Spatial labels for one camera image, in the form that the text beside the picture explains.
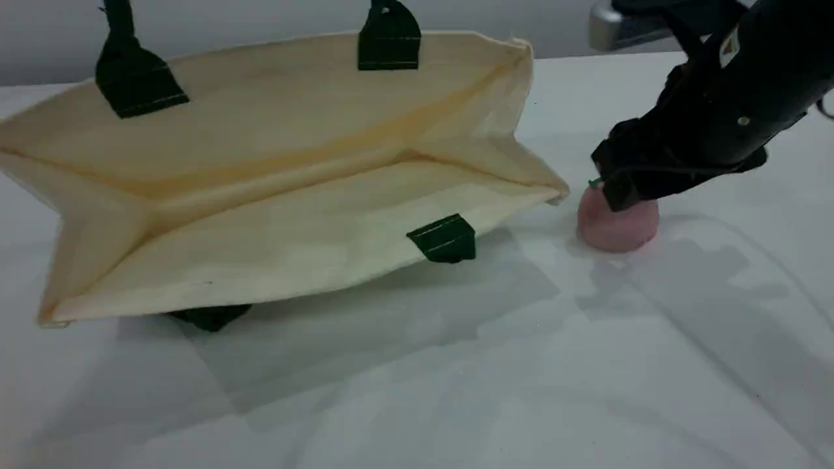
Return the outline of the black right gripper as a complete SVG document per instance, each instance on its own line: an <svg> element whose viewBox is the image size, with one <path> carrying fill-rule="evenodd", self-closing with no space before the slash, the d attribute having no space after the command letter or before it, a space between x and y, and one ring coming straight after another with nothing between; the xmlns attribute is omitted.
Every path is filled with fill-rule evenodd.
<svg viewBox="0 0 834 469"><path fill-rule="evenodd" d="M614 126L592 153L605 202L623 212L768 160L769 94L677 91Z"/></svg>

